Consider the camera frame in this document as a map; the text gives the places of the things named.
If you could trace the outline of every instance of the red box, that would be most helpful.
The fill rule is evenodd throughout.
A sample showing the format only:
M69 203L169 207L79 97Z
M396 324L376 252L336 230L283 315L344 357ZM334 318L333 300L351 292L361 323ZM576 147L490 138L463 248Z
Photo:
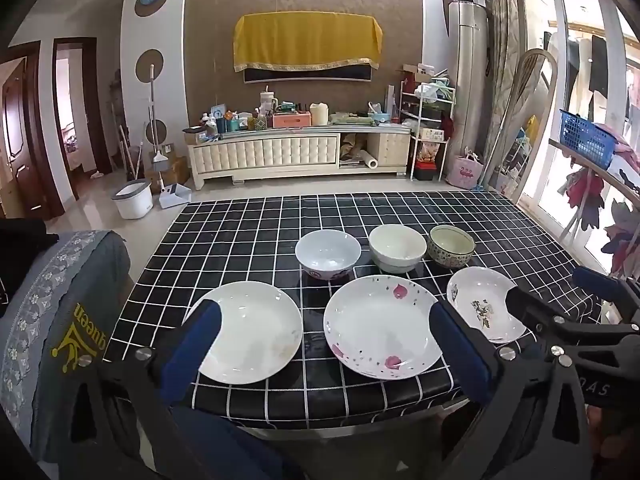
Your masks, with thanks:
M306 126L311 126L311 112L275 114L273 116L274 128L305 128Z

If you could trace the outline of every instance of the tiled floor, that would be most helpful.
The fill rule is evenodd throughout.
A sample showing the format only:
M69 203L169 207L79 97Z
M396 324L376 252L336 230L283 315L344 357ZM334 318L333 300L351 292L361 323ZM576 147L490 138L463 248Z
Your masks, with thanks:
M92 181L84 196L64 215L48 225L50 232L108 229L122 236L129 251L129 274L135 282L154 253L162 236L182 210L181 206L160 209L159 205L139 220L123 220L111 200L124 185L124 173L119 171ZM193 189L191 180L187 186ZM410 182L406 178L377 175L349 178L274 178L248 180L245 186L233 186L230 178L207 180L200 191L193 192L193 201L231 200L265 196L304 195L322 193L355 193L383 191L428 191L452 189L440 182Z

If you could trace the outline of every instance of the bowl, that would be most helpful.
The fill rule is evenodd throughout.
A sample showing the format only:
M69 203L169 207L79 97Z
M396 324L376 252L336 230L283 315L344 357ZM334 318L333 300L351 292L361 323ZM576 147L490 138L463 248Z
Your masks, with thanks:
M200 365L200 373L225 384L262 381L293 359L302 341L300 309L279 288L261 282L233 282L210 290L204 300L220 306L222 326Z
M437 264L448 269L464 267L476 249L474 239L453 225L437 225L429 233L427 252Z
M391 274L402 274L420 263L427 250L427 242L410 227L385 224L370 232L369 247L373 261L380 269Z
M510 343L526 327L507 309L507 292L516 286L505 275L486 267L465 267L447 283L447 299L462 319L492 343Z
M296 258L304 271L318 280L335 280L347 274L358 261L360 242L343 231L320 229L300 238Z
M338 360L376 379L428 370L442 355L430 331L436 298L399 276L364 276L340 287L324 310L324 337Z

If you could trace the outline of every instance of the metal screw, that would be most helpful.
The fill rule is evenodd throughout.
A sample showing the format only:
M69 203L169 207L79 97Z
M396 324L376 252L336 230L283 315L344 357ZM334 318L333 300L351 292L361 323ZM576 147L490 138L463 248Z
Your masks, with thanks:
M564 355L564 354L558 358L558 362L560 363L561 366L565 368L568 368L574 363L573 361L571 361L571 358L568 355Z
M516 351L508 346L503 346L498 350L498 355L505 361L513 361L516 358Z
M89 354L84 354L78 358L78 366L81 368L87 368L91 364L93 359Z
M151 348L138 348L136 350L136 359L138 361L146 361L153 355Z

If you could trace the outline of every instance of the shelf rack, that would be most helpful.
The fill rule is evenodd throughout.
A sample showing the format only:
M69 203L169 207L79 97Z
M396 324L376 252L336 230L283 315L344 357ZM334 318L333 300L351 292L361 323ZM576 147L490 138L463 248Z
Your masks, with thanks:
M433 78L431 78L431 80L432 81L443 81L443 82L448 82L449 81L449 79L446 78L446 77L433 77ZM452 100L440 99L440 98L436 97L436 102L451 104L449 117L452 119L453 118L453 108L456 105L456 89L455 88L451 88L451 91L453 92L453 99ZM420 101L420 104L418 106L418 114L417 115L409 113L409 112L405 112L404 110L402 110L402 98L403 98L403 96L412 97L412 98L418 99ZM416 156L418 154L418 143L419 142L434 142L436 144L444 144L444 152L442 153L442 162L440 163L440 174L438 176L438 180L442 180L442 170L444 169L444 160L445 160L445 157L447 156L447 148L449 147L449 140L448 139L447 140L431 140L431 139L422 139L422 138L420 138L420 130L421 130L421 126L422 126L422 122L423 121L425 121L427 123L436 123L436 124L441 124L442 123L442 120L440 120L440 119L430 119L430 118L422 116L422 104L423 103L424 103L424 93L422 93L420 95L420 97L418 97L415 94L410 94L408 92L405 92L404 91L404 81L402 81L400 83L400 105L399 105L400 114L404 115L404 116L407 116L407 117L411 117L411 118L416 119L418 121L417 127L416 127L416 131L412 130L412 135L411 135L411 138L414 140L414 156L412 158L411 172L410 172L409 179L410 180L414 179L415 159L416 159ZM444 134L444 130L442 130L441 128L433 128L433 129L441 130L442 133Z

